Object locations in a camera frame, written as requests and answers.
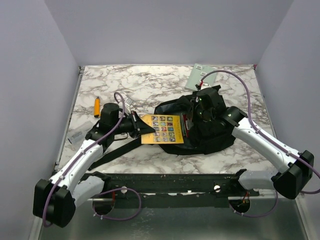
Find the dark red book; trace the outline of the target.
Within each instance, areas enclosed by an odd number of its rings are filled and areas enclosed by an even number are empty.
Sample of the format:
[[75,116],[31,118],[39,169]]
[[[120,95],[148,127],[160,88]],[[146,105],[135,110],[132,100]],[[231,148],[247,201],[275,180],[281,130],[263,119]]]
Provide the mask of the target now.
[[188,119],[186,114],[182,114],[183,134],[188,137],[193,123]]

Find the black student backpack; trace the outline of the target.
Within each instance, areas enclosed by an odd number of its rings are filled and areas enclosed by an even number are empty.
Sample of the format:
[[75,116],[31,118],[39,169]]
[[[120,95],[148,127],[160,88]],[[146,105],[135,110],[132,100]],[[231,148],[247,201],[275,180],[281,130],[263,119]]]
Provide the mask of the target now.
[[[160,146],[164,152],[178,156],[188,155],[208,155],[220,152],[234,144],[235,138],[227,137],[224,133],[222,136],[215,137],[210,129],[200,130],[198,126],[194,126],[192,121],[192,94],[182,95],[181,97],[169,100],[159,104],[152,115],[174,115],[180,116],[182,127],[183,144],[154,144]],[[186,114],[188,119],[193,123],[189,131],[189,136],[184,136],[182,114]],[[141,137],[132,137],[132,141],[108,153],[101,160],[94,162],[90,169],[97,168],[105,163],[140,147],[142,145]]]

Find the grey notebook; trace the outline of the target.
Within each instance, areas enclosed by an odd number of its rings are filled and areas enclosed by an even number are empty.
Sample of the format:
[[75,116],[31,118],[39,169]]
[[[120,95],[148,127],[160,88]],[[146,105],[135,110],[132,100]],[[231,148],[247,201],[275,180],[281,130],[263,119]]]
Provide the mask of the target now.
[[[217,69],[215,67],[195,63],[184,88],[189,91],[196,91],[196,85],[199,85],[201,83],[201,79],[208,73],[216,70]],[[216,77],[217,73],[213,73],[210,76],[206,77],[201,88],[204,89],[213,87]]]

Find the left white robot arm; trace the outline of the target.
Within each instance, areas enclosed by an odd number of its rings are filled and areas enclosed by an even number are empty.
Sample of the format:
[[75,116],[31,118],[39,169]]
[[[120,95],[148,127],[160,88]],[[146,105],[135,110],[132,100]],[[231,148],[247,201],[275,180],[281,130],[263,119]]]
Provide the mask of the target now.
[[72,159],[50,179],[40,179],[35,185],[33,215],[42,218],[45,226],[66,227],[79,206],[93,196],[104,198],[110,194],[111,185],[103,177],[82,178],[89,167],[103,157],[115,135],[128,133],[137,138],[154,132],[135,111],[125,116],[125,111],[116,103],[106,103],[100,120],[86,134]]

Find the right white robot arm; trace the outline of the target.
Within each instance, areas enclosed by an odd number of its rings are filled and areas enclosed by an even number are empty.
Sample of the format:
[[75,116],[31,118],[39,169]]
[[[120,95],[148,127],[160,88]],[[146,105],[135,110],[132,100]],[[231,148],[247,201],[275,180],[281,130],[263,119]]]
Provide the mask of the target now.
[[226,134],[239,139],[265,157],[276,169],[244,170],[230,183],[230,191],[241,196],[247,190],[275,190],[288,199],[295,199],[313,175],[314,155],[300,152],[279,141],[236,106],[227,107],[219,94],[219,86],[192,93],[192,122],[200,130],[211,130],[212,135]]

